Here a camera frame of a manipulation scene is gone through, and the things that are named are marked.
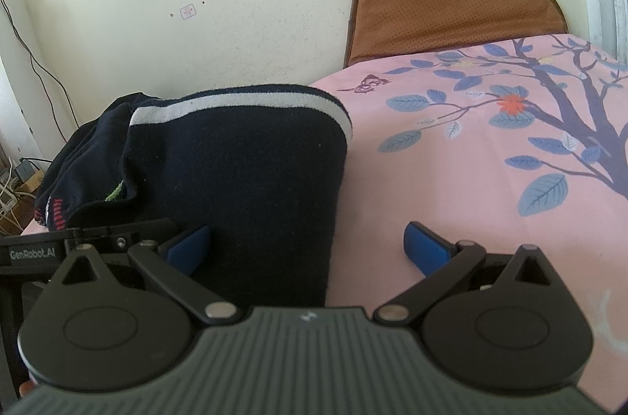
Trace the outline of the left hand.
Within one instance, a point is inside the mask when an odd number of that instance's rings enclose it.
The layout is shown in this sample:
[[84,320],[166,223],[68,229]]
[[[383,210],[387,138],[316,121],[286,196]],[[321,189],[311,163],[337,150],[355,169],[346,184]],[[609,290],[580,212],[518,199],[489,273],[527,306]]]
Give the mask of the left hand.
[[22,383],[21,386],[19,386],[19,396],[24,398],[24,396],[28,395],[34,388],[35,384],[32,381]]

